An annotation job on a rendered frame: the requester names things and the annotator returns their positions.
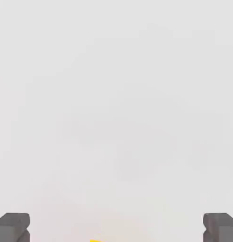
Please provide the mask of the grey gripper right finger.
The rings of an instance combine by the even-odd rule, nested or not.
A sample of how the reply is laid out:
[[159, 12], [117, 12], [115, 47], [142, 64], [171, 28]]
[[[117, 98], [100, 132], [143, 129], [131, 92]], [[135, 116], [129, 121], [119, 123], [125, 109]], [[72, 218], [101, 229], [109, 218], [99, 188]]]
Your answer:
[[203, 242], [233, 242], [233, 218], [228, 213], [205, 213]]

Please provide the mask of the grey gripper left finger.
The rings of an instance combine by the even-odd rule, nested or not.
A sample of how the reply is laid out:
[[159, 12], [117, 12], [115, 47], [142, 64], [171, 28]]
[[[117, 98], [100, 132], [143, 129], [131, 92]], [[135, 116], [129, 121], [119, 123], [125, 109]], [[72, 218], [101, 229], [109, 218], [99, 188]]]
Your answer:
[[5, 213], [0, 218], [0, 242], [30, 242], [30, 215]]

